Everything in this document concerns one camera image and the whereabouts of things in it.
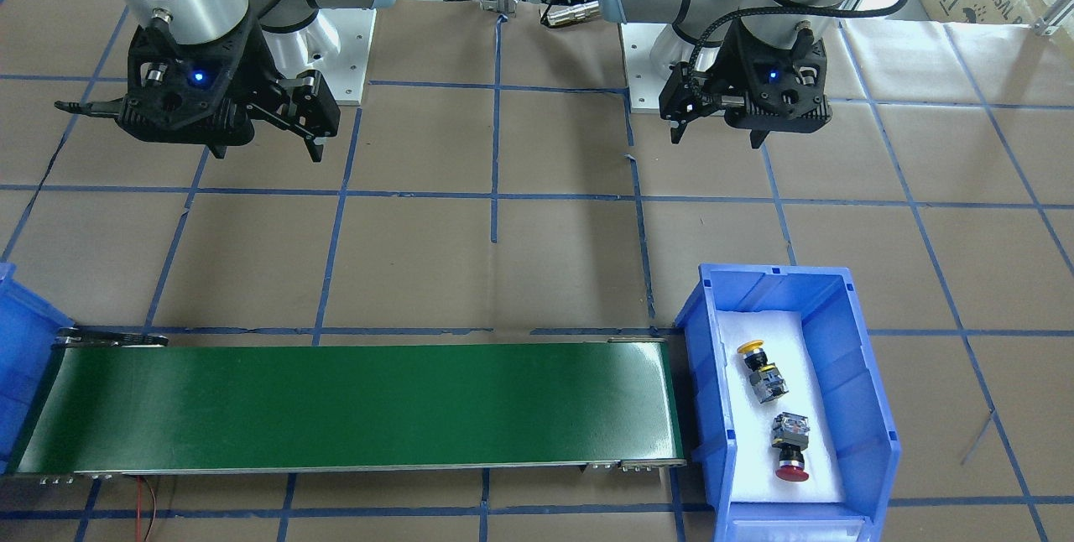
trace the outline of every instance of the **blue plastic bin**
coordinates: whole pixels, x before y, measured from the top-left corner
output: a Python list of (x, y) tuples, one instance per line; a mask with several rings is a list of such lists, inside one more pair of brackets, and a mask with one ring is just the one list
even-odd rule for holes
[[(685, 328), (705, 471), (716, 510), (714, 542), (877, 541), (901, 452), (861, 306), (844, 267), (710, 264), (676, 319)], [(717, 311), (801, 316), (836, 459), (843, 503), (731, 502), (737, 453)]]
[(0, 473), (26, 421), (59, 328), (69, 317), (12, 279), (15, 266), (0, 263)]

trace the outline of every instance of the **electrical switch component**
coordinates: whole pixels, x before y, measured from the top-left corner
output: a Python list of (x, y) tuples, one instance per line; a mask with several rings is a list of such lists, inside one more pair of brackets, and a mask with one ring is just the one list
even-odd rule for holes
[(772, 422), (772, 448), (780, 451), (775, 477), (800, 483), (809, 479), (802, 451), (809, 448), (809, 419), (782, 412)]
[(745, 365), (750, 369), (750, 386), (761, 404), (768, 404), (778, 399), (783, 394), (787, 394), (787, 383), (780, 375), (779, 367), (774, 363), (768, 363), (768, 355), (760, 348), (764, 340), (750, 340), (738, 348), (738, 353), (742, 355)]

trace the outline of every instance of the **white sheet in bin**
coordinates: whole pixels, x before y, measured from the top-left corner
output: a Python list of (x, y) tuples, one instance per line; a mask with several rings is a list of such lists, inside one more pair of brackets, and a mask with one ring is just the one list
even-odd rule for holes
[[(735, 420), (738, 454), (731, 480), (732, 502), (842, 502), (843, 481), (836, 463), (836, 446), (828, 433), (821, 389), (806, 351), (798, 312), (717, 311), (717, 339), (727, 358), (727, 390)], [(787, 384), (787, 394), (761, 405), (750, 386), (750, 369), (737, 353), (741, 343), (760, 339), (769, 363), (774, 363)], [(772, 448), (772, 421), (779, 412), (809, 416), (806, 472), (809, 481), (792, 483), (775, 477), (779, 450)]]

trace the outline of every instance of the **blue container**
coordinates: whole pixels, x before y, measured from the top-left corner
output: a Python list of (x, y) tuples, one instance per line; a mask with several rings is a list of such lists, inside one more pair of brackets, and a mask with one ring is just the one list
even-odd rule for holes
[(56, 332), (69, 317), (12, 279), (15, 266), (0, 263), (0, 473), (8, 469)]
[[(714, 542), (877, 541), (901, 449), (851, 272), (844, 267), (709, 264), (676, 325), (685, 328), (705, 471), (716, 510)], [(737, 453), (717, 311), (801, 316), (836, 459), (843, 503), (732, 502)]]

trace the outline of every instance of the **conveyor belt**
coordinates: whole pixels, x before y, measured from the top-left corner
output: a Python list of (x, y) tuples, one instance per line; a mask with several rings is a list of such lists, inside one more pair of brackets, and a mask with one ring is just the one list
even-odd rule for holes
[(659, 342), (67, 348), (49, 367), (11, 473), (683, 462)]

